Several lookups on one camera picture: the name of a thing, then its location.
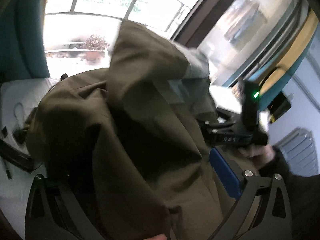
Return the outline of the right hand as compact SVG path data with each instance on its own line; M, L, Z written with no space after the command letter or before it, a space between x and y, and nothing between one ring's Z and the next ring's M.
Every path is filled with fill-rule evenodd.
M247 148L240 148L239 151L244 157L250 159L258 170L270 163L276 156L271 145L251 145Z

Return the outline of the left hand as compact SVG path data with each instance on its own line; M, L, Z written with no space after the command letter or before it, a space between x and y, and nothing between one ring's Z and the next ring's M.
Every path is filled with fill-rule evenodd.
M144 240L167 240L167 237L166 237L165 234L160 234L160 235L157 235L157 236L146 238Z

